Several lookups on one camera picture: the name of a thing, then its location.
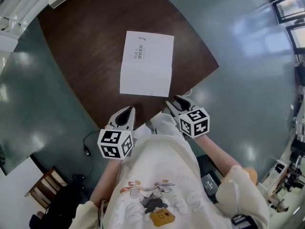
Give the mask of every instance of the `wrist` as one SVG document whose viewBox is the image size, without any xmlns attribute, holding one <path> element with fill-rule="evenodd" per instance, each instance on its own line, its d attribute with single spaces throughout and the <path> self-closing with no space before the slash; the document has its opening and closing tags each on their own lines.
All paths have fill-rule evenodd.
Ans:
<svg viewBox="0 0 305 229">
<path fill-rule="evenodd" d="M 108 165 L 111 165 L 111 166 L 120 166 L 122 161 L 123 161 L 122 159 L 109 159 Z"/>
<path fill-rule="evenodd" d="M 196 143 L 199 143 L 199 142 L 202 142 L 202 141 L 206 141 L 207 139 L 208 139 L 207 135 L 204 134 L 204 135 L 200 135 L 200 136 L 195 137 L 193 140 Z"/>
</svg>

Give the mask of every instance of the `equipment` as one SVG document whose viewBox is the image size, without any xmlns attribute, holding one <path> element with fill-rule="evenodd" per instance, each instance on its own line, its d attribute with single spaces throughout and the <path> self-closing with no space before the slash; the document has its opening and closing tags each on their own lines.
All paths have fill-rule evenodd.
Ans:
<svg viewBox="0 0 305 229">
<path fill-rule="evenodd" d="M 299 155 L 297 158 L 295 165 L 291 164 L 288 167 L 287 174 L 285 176 L 283 187 L 287 189 L 288 192 L 291 192 L 291 188 L 300 188 L 302 189 L 304 183 L 299 180 L 300 176 L 302 175 L 300 165 L 301 165 L 302 156 Z"/>
<path fill-rule="evenodd" d="M 216 199 L 216 193 L 221 184 L 221 181 L 217 175 L 213 171 L 209 171 L 206 175 L 201 177 L 201 182 L 208 198 L 214 204 L 218 203 Z"/>
<path fill-rule="evenodd" d="M 168 101 L 166 101 L 166 106 L 179 124 L 181 132 L 195 138 L 210 131 L 210 116 L 204 108 L 199 108 L 193 100 L 187 97 L 175 95 L 174 98 L 179 107 Z"/>
<path fill-rule="evenodd" d="M 97 145 L 104 158 L 125 159 L 133 147 L 135 108 L 119 110 L 109 119 L 105 129 L 100 131 Z"/>
</svg>

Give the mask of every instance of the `gray floor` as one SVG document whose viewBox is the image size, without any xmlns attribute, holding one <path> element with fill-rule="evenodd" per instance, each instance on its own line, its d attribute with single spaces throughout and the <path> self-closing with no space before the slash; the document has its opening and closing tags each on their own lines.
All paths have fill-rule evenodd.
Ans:
<svg viewBox="0 0 305 229">
<path fill-rule="evenodd" d="M 285 28 L 267 0 L 170 1 L 220 66 L 191 95 L 211 116 L 209 136 L 261 178 L 285 149 L 296 96 L 295 57 Z M 56 166 L 65 177 L 90 172 L 82 138 L 96 126 L 66 84 L 37 20 L 9 58 L 0 87 L 7 96 L 0 99 L 0 143 L 8 172 L 33 152 L 47 169 Z M 105 165 L 96 136 L 88 139 L 94 163 L 89 189 Z"/>
<path fill-rule="evenodd" d="M 296 96 L 284 26 L 267 0 L 170 1 L 219 64 L 191 95 L 211 116 L 209 136 L 262 178 L 287 145 Z"/>
</svg>

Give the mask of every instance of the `black cable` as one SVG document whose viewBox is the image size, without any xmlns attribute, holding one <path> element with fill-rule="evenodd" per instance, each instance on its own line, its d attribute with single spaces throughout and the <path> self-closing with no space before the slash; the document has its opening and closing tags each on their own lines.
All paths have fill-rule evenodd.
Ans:
<svg viewBox="0 0 305 229">
<path fill-rule="evenodd" d="M 86 136 L 84 137 L 84 139 L 82 140 L 82 144 L 83 144 L 83 146 L 84 146 L 84 149 L 85 149 L 85 148 L 88 149 L 88 147 L 85 145 L 85 140 L 86 140 L 86 138 L 89 137 L 91 134 L 98 133 L 98 132 L 100 132 L 100 131 L 90 132 L 88 135 L 86 135 Z M 93 171 L 93 159 L 92 159 L 91 154 L 89 154 L 89 156 L 90 156 L 90 158 L 91 158 L 91 171 L 90 171 L 90 173 L 89 173 L 88 175 L 85 176 L 86 178 L 88 178 L 88 177 L 91 175 L 92 171 Z"/>
<path fill-rule="evenodd" d="M 100 132 L 100 131 L 90 132 L 88 135 L 86 135 L 86 136 L 84 137 L 84 139 L 82 140 L 82 144 L 83 144 L 84 146 L 86 146 L 86 145 L 85 145 L 85 140 L 86 140 L 86 138 L 89 137 L 91 134 L 98 133 L 98 132 Z"/>
</svg>

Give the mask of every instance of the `wooden chair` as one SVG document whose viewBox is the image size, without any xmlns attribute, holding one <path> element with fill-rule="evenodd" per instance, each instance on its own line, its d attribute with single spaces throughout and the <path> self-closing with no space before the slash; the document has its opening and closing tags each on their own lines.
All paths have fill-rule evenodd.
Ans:
<svg viewBox="0 0 305 229">
<path fill-rule="evenodd" d="M 34 198 L 42 207 L 48 208 L 54 200 L 56 193 L 67 183 L 61 178 L 58 172 L 53 168 L 44 174 L 38 182 L 25 195 Z"/>
</svg>

